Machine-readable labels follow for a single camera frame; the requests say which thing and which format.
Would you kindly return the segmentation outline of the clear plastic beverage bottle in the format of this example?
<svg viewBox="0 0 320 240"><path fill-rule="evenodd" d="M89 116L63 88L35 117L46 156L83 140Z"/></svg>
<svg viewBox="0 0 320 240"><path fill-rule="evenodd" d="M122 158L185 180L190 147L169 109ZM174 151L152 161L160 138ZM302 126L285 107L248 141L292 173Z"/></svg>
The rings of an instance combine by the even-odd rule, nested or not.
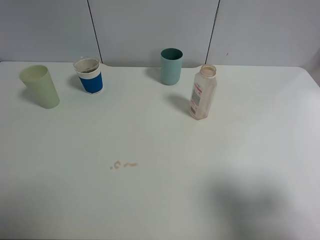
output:
<svg viewBox="0 0 320 240"><path fill-rule="evenodd" d="M196 120L208 117L218 86L217 69L214 65L204 64L194 76L189 111Z"/></svg>

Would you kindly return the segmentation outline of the light green plastic cup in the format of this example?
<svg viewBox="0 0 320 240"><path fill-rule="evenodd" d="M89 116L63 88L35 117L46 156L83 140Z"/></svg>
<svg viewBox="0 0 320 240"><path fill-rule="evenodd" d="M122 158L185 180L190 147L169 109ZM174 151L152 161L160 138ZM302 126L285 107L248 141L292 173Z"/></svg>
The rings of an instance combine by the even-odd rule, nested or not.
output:
<svg viewBox="0 0 320 240"><path fill-rule="evenodd" d="M41 107L52 109L60 103L57 90L46 66L29 66L20 72L19 78Z"/></svg>

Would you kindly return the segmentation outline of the teal plastic cup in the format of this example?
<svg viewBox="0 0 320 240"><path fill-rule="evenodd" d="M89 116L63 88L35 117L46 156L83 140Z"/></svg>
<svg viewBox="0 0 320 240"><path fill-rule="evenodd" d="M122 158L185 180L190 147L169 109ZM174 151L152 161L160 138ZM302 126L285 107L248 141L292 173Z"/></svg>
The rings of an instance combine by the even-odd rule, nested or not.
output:
<svg viewBox="0 0 320 240"><path fill-rule="evenodd" d="M175 85L181 76L183 52L176 48L166 48L160 53L160 79L168 86Z"/></svg>

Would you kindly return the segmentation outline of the blue and white paper cup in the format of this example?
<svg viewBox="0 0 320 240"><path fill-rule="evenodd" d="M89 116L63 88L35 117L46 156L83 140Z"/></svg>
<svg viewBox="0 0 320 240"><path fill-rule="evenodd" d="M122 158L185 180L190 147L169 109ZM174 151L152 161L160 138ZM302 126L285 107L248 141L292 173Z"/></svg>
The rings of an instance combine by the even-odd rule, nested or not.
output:
<svg viewBox="0 0 320 240"><path fill-rule="evenodd" d="M73 68L87 93L93 95L103 90L101 64L97 58L81 57L73 63Z"/></svg>

